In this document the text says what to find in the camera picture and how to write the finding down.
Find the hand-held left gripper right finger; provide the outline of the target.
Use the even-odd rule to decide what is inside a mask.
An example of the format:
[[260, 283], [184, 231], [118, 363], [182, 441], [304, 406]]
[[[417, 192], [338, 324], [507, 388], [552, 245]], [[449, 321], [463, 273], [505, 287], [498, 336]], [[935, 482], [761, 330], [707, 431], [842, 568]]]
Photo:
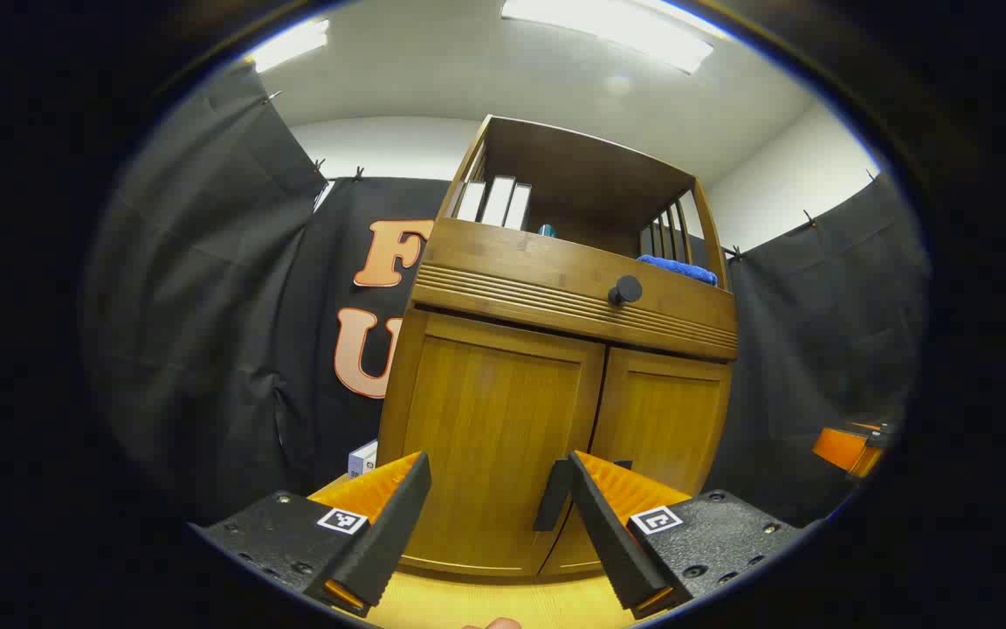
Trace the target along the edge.
[[813, 529], [727, 490], [698, 496], [575, 451], [571, 499], [619, 604], [637, 620], [741, 584]]

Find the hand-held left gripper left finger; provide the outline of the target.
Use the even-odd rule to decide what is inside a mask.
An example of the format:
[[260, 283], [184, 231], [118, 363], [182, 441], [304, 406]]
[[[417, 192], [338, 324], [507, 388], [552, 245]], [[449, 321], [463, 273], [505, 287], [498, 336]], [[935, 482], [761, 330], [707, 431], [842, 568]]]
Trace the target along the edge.
[[310, 496], [275, 491], [192, 528], [266, 580], [367, 617], [402, 562], [430, 489], [430, 457], [417, 451]]

